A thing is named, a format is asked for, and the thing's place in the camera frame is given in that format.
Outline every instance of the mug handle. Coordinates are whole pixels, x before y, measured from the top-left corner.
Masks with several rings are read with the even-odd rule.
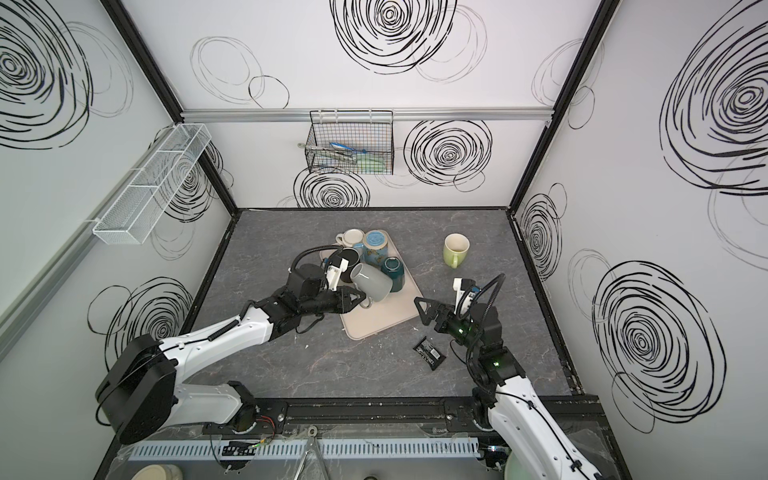
[[[357,288],[358,290],[360,290],[360,287],[359,287],[359,286],[357,286],[357,283],[355,283],[355,282],[352,282],[352,285],[354,285],[354,286],[355,286],[355,288]],[[363,305],[363,304],[362,304],[362,302],[365,302],[365,300],[363,300],[362,302],[360,302],[360,304],[359,304],[359,305],[360,305],[362,308],[371,308],[371,307],[373,306],[373,298],[371,298],[371,297],[368,297],[368,298],[367,298],[367,300],[368,300],[368,306],[365,306],[365,305]]]

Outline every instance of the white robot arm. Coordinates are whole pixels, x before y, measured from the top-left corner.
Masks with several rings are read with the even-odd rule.
[[[149,335],[131,341],[96,392],[99,407],[121,443],[138,442],[169,425],[209,422],[238,432],[251,428],[257,404],[241,383],[200,386],[184,380],[235,352],[296,328],[302,315],[345,313],[365,299],[364,293],[347,286],[331,290],[336,282],[325,280],[329,270],[306,264],[296,268],[294,261],[287,285],[260,302],[249,301],[240,315],[161,341]],[[501,282],[496,285],[498,293]],[[478,424],[492,427],[533,478],[603,478],[568,440],[514,356],[503,347],[501,327],[491,307],[495,295],[488,304],[477,303],[490,286],[467,290],[469,303],[457,296],[456,306],[467,305],[465,309],[415,299],[424,324],[434,319],[435,330],[451,333],[460,344],[468,345],[468,369],[478,383],[473,393],[482,406],[476,413]],[[421,304],[427,304],[426,311]],[[480,348],[478,358],[474,358],[476,347]]]

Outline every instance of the wall shelf basket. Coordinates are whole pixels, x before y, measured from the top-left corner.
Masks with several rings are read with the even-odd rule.
[[[395,144],[390,110],[318,110],[304,146],[310,171],[336,167],[361,175],[392,175]]]
[[[93,233],[108,245],[144,243],[210,143],[204,124],[177,124],[157,142]]]

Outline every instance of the utensil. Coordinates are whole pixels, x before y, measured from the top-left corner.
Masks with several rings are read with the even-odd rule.
[[[402,290],[406,283],[406,267],[398,257],[387,257],[382,265],[382,273],[392,279],[390,293]]]
[[[306,457],[310,452],[315,454],[318,463],[320,463],[320,474],[323,475],[324,480],[328,480],[328,471],[326,470],[326,463],[323,461],[323,454],[320,453],[320,449],[317,448],[317,427],[311,425],[307,429],[307,433],[309,434],[310,439],[306,441],[304,452],[301,454],[301,462],[299,462],[299,467],[296,469],[296,475],[293,477],[293,480],[299,480],[301,472],[304,470],[304,464],[306,464]]]
[[[392,279],[372,265],[358,263],[352,269],[351,278],[355,288],[368,296],[368,306],[360,303],[362,308],[370,308],[374,302],[381,302],[392,290]]]
[[[442,259],[451,268],[457,268],[467,257],[469,239],[460,233],[451,233],[445,238]]]

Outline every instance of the black mug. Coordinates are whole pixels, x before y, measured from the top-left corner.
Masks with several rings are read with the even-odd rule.
[[[357,253],[357,250],[353,248],[343,248],[341,250],[337,250],[337,253],[334,254],[340,255],[343,259],[349,262],[349,265],[346,266],[346,270],[341,272],[341,281],[344,283],[352,283],[352,279],[349,277],[349,275],[352,274],[352,269],[355,268],[355,265],[360,263],[360,254]]]

